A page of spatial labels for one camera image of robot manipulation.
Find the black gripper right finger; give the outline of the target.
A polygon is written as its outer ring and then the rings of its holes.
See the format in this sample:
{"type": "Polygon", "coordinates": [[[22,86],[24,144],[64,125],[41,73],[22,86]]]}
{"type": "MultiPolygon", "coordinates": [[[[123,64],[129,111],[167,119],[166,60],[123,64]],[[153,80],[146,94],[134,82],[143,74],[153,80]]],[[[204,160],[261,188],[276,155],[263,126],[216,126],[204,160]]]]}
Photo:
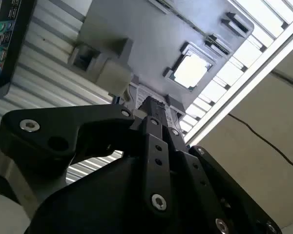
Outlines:
{"type": "Polygon", "coordinates": [[[158,211],[162,234],[279,234],[281,229],[248,193],[201,147],[187,147],[167,122],[169,108],[158,103],[161,123],[158,211]]]}

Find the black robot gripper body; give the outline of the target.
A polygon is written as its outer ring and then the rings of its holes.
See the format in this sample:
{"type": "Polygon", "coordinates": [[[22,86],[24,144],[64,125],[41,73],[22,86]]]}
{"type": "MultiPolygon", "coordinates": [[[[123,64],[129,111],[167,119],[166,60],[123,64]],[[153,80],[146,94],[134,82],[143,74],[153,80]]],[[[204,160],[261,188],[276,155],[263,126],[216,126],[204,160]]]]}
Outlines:
{"type": "Polygon", "coordinates": [[[55,192],[29,234],[181,234],[167,158],[121,158],[55,192]]]}

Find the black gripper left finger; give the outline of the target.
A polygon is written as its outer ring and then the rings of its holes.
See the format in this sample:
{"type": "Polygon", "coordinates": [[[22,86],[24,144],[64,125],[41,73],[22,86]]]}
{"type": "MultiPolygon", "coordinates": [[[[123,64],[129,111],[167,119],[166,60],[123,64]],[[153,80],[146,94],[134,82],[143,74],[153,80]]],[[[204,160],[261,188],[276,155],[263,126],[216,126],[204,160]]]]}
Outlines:
{"type": "Polygon", "coordinates": [[[118,104],[15,110],[0,123],[0,176],[28,216],[121,158],[159,156],[162,125],[118,104]]]}

